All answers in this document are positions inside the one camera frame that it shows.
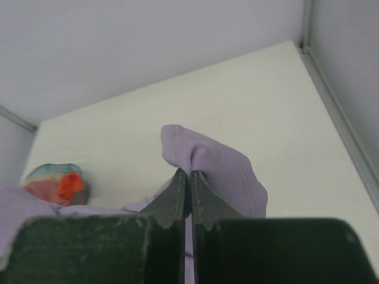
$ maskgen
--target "lavender fabric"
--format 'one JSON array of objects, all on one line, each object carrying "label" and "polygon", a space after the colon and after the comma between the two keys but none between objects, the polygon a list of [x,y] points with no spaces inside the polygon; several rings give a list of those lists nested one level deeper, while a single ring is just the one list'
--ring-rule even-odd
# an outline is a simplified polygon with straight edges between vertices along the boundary
[{"label": "lavender fabric", "polygon": [[[264,218],[267,192],[259,183],[249,159],[238,151],[180,125],[162,127],[162,156],[187,175],[203,172],[208,184],[233,209],[244,216]],[[134,214],[154,200],[170,183],[168,180],[154,196],[143,198],[121,209],[89,205],[61,207],[37,199],[9,183],[0,183],[0,256],[27,218],[35,216]],[[186,220],[185,283],[194,283],[191,216]]]}]

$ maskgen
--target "table surface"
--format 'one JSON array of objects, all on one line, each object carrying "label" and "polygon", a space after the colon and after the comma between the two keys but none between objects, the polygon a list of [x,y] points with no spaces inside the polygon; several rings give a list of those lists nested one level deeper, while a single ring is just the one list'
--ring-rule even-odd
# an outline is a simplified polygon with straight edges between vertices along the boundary
[{"label": "table surface", "polygon": [[350,223],[379,271],[378,214],[292,42],[44,121],[24,175],[74,163],[92,185],[90,204],[121,207],[175,172],[161,157],[165,124],[247,155],[268,191],[267,217]]}]

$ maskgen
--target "orange object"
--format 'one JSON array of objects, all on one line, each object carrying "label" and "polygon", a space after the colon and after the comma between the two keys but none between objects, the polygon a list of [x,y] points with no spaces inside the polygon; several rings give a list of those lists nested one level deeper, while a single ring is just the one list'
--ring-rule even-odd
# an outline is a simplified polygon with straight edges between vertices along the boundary
[{"label": "orange object", "polygon": [[60,179],[58,196],[71,203],[73,194],[83,189],[84,183],[81,177],[75,172],[70,172],[67,176]]}]

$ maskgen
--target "wall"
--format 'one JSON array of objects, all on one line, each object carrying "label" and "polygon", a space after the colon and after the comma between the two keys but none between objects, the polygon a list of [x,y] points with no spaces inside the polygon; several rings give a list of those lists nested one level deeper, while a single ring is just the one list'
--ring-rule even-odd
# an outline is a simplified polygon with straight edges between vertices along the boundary
[{"label": "wall", "polygon": [[303,0],[0,1],[0,102],[38,124],[299,41],[302,9]]},{"label": "wall", "polygon": [[34,134],[0,116],[0,179],[18,184],[33,140]]},{"label": "wall", "polygon": [[161,157],[165,124],[246,154],[268,190],[269,217],[347,220],[379,269],[378,215],[291,42],[44,121],[25,172],[76,163],[90,203],[118,208],[175,171]]},{"label": "wall", "polygon": [[315,1],[311,47],[379,171],[379,1]]}]

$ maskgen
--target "multicolored object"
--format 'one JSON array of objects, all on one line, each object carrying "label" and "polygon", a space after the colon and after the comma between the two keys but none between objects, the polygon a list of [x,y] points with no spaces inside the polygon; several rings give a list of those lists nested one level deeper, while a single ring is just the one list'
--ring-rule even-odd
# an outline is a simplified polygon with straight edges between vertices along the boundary
[{"label": "multicolored object", "polygon": [[74,164],[43,164],[25,178],[20,188],[61,206],[86,205],[89,198],[89,185],[81,168]]}]

